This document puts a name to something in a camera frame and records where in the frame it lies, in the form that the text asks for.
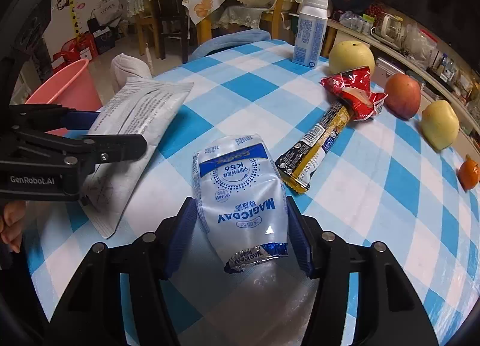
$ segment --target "red wrapper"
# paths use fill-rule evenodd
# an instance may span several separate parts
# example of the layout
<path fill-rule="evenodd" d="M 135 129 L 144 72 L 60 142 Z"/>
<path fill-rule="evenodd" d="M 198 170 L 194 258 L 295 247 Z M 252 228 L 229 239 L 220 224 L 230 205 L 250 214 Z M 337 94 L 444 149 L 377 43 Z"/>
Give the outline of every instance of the red wrapper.
<path fill-rule="evenodd" d="M 342 98 L 353 110 L 353 121 L 375 117 L 382 111 L 383 101 L 388 94 L 370 91 L 370 69 L 368 66 L 341 72 L 323 78 L 322 86 Z"/>

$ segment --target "white snack bag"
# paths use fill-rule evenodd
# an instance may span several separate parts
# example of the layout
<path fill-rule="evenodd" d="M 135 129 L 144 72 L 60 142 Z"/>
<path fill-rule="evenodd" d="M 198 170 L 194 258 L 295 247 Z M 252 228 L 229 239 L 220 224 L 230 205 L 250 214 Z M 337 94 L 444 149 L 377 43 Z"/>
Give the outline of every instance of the white snack bag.
<path fill-rule="evenodd" d="M 147 142 L 140 160 L 99 164 L 85 180 L 80 204 L 104 238 L 114 234 L 137 181 L 193 85 L 129 78 L 88 131 L 89 135 L 138 134 Z"/>
<path fill-rule="evenodd" d="M 258 135 L 226 136 L 193 157 L 198 215 L 226 272 L 287 255 L 287 199 Z"/>

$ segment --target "blue and white tablecloth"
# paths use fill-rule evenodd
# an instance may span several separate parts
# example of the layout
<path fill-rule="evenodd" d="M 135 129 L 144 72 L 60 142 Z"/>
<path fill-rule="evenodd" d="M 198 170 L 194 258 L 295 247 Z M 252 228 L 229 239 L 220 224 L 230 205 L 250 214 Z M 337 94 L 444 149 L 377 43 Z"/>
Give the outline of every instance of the blue and white tablecloth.
<path fill-rule="evenodd" d="M 168 71 L 157 79 L 194 82 L 126 208 L 110 247 L 154 231 L 191 196 L 191 160 L 207 143 L 258 133 L 276 159 L 321 118 L 330 96 L 318 84 L 328 72 L 293 64 L 293 47 L 262 41 Z M 479 190 L 465 193 L 452 149 L 435 153 L 416 130 L 387 110 L 347 126 L 313 176 L 294 196 L 299 209 L 350 243 L 387 243 L 445 343 L 479 295 Z M 47 317 L 91 245 L 103 239 L 76 203 L 33 203 L 25 231 L 30 273 Z M 350 281 L 343 344 L 356 317 L 358 276 Z M 162 282 L 182 345 L 300 344 L 317 281 L 305 277 L 291 251 L 241 274 L 225 274 L 199 225 L 181 267 Z M 128 340 L 136 333 L 122 279 Z"/>

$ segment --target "yogurt bottle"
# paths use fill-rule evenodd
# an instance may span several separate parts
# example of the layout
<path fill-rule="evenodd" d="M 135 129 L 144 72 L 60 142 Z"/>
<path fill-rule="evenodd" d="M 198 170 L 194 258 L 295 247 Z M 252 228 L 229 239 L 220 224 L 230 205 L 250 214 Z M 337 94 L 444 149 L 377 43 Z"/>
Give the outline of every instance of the yogurt bottle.
<path fill-rule="evenodd" d="M 314 68 L 327 27 L 328 0 L 303 0 L 292 62 Z"/>

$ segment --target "pink trash bin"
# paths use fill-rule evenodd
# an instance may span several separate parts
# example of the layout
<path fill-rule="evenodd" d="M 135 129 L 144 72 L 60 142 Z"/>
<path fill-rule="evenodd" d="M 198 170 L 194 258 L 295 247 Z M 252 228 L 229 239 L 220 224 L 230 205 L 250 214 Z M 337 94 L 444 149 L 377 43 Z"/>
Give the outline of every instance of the pink trash bin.
<path fill-rule="evenodd" d="M 80 59 L 54 74 L 42 84 L 26 103 L 58 103 L 66 108 L 96 111 L 102 107 L 92 76 L 88 71 L 88 59 Z M 62 136 L 65 129 L 51 131 Z"/>

